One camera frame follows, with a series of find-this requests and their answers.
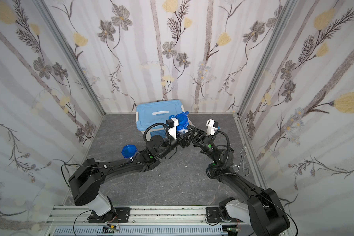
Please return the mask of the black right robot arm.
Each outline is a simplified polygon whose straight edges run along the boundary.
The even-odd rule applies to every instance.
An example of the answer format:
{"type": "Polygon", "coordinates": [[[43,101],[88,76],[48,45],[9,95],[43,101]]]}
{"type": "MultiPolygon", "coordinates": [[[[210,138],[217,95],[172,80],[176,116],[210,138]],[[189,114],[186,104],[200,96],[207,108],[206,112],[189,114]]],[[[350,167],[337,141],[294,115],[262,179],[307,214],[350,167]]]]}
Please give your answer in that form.
{"type": "Polygon", "coordinates": [[[227,202],[224,208],[229,217],[247,223],[258,236],[278,236],[290,228],[289,216],[276,192],[252,184],[232,168],[234,150],[225,132],[207,134],[191,125],[187,128],[192,144],[213,161],[206,169],[207,176],[229,186],[246,201],[227,202]]]}

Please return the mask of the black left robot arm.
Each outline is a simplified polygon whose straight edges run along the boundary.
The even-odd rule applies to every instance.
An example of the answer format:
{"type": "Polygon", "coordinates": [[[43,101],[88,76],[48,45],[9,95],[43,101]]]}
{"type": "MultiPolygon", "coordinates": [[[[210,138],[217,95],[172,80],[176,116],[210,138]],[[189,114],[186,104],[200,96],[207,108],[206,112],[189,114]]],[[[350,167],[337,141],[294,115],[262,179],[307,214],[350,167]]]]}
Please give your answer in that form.
{"type": "Polygon", "coordinates": [[[160,164],[160,159],[178,146],[184,148],[191,142],[188,131],[180,133],[163,123],[147,128],[143,133],[143,140],[145,148],[136,151],[134,157],[127,161],[97,162],[93,158],[85,160],[68,180],[74,205],[89,207],[99,220],[116,217],[116,209],[110,198],[100,192],[100,187],[111,178],[150,171],[160,164]]]}

